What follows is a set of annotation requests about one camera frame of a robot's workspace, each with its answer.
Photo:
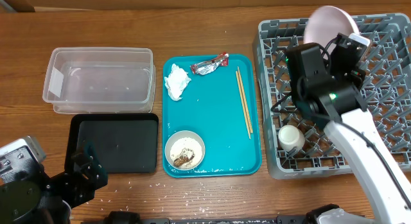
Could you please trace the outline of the white round plate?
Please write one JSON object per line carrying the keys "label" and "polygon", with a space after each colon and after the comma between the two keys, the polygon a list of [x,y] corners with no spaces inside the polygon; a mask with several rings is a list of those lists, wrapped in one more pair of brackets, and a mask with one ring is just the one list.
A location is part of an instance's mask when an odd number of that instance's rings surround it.
{"label": "white round plate", "polygon": [[360,34],[354,19],[335,6],[322,6],[316,9],[306,23],[303,43],[318,43],[326,47],[328,42],[341,33],[349,36]]}

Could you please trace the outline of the beige cup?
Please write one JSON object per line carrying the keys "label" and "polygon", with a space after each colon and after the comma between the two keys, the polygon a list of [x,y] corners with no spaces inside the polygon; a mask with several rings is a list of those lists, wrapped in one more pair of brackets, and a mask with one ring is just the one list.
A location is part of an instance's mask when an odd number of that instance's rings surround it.
{"label": "beige cup", "polygon": [[295,126],[285,125],[278,132],[280,147],[285,151],[299,151],[305,143],[304,134]]}

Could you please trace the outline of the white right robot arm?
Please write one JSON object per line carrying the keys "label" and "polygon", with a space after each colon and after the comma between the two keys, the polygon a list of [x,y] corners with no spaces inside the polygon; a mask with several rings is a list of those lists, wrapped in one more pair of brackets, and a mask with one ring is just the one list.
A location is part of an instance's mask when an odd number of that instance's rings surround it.
{"label": "white right robot arm", "polygon": [[365,71],[359,63],[371,46],[361,35],[339,33],[285,53],[292,101],[348,162],[374,213],[373,223],[410,223],[410,182],[382,141],[360,93]]}

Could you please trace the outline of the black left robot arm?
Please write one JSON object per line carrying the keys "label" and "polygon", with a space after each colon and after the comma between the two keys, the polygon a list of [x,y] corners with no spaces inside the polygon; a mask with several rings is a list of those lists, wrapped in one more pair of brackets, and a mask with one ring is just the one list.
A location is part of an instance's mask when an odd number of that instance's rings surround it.
{"label": "black left robot arm", "polygon": [[53,177],[44,170],[45,158],[34,137],[1,147],[1,223],[70,223],[72,209],[108,183],[91,144],[70,153],[65,170]]}

